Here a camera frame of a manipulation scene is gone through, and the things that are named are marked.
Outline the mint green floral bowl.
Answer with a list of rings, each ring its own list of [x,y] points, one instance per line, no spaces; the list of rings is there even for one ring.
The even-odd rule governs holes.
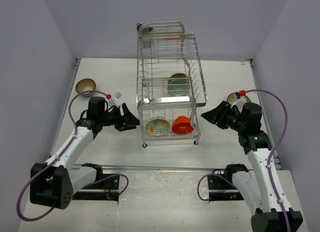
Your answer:
[[[190,85],[187,81],[175,80],[168,84],[167,91],[171,96],[185,96],[190,90]]]

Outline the brown ribbed bowl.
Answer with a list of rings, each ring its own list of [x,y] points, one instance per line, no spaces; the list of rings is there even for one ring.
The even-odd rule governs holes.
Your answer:
[[[78,94],[82,94],[83,97],[91,97],[94,95],[96,86],[96,82],[93,79],[85,78],[77,82],[75,90]]]

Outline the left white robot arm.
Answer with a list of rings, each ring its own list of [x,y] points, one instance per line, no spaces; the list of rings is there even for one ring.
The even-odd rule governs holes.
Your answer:
[[[113,126],[121,132],[135,129],[140,124],[126,104],[113,106],[111,110],[107,105],[103,97],[92,97],[68,140],[44,163],[33,165],[29,193],[32,204],[64,210],[82,188],[97,189],[103,185],[105,177],[100,165],[85,163],[74,172],[76,160],[103,127]]]

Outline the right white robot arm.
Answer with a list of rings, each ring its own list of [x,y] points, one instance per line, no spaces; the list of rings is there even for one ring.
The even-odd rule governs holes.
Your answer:
[[[236,188],[251,212],[254,232],[296,232],[303,222],[300,211],[292,208],[278,178],[272,145],[261,129],[262,108],[247,102],[242,111],[223,101],[201,117],[221,129],[231,128],[253,168],[253,181],[242,164],[227,165],[222,177],[227,188]]]

